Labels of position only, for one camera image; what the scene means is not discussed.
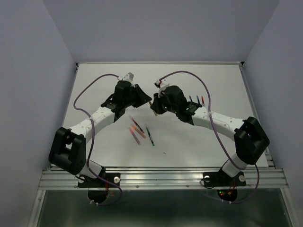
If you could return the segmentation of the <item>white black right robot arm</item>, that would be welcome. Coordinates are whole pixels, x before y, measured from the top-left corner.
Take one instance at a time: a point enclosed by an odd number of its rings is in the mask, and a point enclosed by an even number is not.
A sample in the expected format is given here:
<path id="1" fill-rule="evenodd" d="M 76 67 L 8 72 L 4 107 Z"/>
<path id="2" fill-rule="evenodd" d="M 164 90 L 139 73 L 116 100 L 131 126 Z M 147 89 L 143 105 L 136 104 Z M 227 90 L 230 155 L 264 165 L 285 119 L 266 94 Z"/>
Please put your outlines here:
<path id="1" fill-rule="evenodd" d="M 155 93 L 151 109 L 157 114 L 171 112 L 184 123 L 213 130 L 216 136 L 221 134 L 234 141 L 235 154 L 228 156 L 218 172 L 222 184 L 229 184 L 248 165 L 256 164 L 270 144 L 256 118 L 242 120 L 211 112 L 199 103 L 187 101 L 178 86 L 168 86 Z"/>

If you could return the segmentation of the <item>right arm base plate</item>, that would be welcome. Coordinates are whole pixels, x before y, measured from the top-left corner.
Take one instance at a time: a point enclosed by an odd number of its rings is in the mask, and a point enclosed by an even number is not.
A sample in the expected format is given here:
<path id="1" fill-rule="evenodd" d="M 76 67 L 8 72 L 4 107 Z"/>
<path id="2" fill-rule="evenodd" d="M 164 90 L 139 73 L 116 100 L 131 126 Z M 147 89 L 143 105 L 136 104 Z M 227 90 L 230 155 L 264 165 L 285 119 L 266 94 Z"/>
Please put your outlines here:
<path id="1" fill-rule="evenodd" d="M 237 173 L 234 177 L 230 177 L 222 171 L 204 172 L 201 182 L 207 188 L 247 185 L 243 172 Z"/>

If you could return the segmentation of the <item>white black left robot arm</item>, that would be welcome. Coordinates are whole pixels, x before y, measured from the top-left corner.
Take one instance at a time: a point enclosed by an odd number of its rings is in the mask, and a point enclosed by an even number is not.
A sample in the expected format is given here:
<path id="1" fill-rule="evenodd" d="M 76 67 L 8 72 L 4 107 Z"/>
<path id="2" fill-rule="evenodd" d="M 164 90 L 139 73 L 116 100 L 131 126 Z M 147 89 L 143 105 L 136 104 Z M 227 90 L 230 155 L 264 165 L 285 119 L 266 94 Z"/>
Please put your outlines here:
<path id="1" fill-rule="evenodd" d="M 84 175 L 94 186 L 105 182 L 105 168 L 90 160 L 88 142 L 94 143 L 95 136 L 105 127 L 115 123 L 126 108 L 138 108 L 151 101 L 137 84 L 119 81 L 113 94 L 93 114 L 82 122 L 66 129 L 60 127 L 54 136 L 48 160 L 51 164 L 72 175 Z"/>

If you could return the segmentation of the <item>green pen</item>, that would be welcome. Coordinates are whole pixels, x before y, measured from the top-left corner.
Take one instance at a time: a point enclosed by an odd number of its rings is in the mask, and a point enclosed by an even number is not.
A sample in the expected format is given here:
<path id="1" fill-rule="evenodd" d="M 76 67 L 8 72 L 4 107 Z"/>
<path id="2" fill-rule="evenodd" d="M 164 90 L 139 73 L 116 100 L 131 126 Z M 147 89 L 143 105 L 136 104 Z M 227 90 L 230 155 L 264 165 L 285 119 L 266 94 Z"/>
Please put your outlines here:
<path id="1" fill-rule="evenodd" d="M 150 139 L 150 141 L 151 141 L 151 144 L 152 144 L 152 146 L 154 147 L 154 146 L 155 146 L 155 143 L 154 143 L 154 141 L 153 141 L 151 132 L 150 132 L 149 127 L 148 127 L 147 124 L 145 125 L 145 128 L 146 128 L 146 130 L 147 130 L 147 133 L 148 133 L 149 139 Z"/>

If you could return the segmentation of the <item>pink highlighter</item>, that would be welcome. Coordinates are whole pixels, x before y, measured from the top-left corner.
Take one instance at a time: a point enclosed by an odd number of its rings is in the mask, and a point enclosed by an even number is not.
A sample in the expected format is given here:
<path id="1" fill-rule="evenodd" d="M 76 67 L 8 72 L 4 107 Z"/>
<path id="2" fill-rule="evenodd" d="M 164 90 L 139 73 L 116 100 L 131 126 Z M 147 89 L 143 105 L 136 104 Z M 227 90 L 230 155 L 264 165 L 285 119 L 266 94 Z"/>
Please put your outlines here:
<path id="1" fill-rule="evenodd" d="M 135 135 L 134 131 L 131 128 L 129 128 L 129 131 L 132 134 L 133 138 L 135 139 L 136 143 L 138 145 L 141 145 L 141 143 L 140 143 L 139 139 L 137 138 L 137 136 Z"/>

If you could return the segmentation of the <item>dark red pen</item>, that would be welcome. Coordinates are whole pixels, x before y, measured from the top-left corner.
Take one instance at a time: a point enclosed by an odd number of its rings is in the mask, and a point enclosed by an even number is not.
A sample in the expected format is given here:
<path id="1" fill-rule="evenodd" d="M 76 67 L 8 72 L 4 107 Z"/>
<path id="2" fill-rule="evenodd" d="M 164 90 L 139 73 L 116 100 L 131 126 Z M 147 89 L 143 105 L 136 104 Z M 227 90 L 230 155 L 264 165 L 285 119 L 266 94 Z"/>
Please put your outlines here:
<path id="1" fill-rule="evenodd" d="M 140 130 L 140 132 L 142 132 L 144 134 L 144 130 L 141 128 L 141 126 L 138 124 L 138 122 L 131 115 L 129 115 L 129 118 L 135 124 L 135 126 Z"/>

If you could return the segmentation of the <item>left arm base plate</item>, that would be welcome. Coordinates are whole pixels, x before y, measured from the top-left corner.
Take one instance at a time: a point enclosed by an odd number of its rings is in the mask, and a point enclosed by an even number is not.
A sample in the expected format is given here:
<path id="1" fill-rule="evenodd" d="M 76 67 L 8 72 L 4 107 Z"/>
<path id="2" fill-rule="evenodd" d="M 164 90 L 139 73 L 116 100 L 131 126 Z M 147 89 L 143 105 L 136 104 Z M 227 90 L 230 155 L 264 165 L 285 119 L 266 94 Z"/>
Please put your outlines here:
<path id="1" fill-rule="evenodd" d="M 78 180 L 79 188 L 116 188 L 117 185 L 120 185 L 120 182 L 116 183 L 116 179 L 121 179 L 121 174 L 118 172 L 106 173 L 105 180 L 111 182 L 114 185 L 106 183 L 98 178 L 90 178 L 88 176 L 80 175 L 83 180 Z"/>

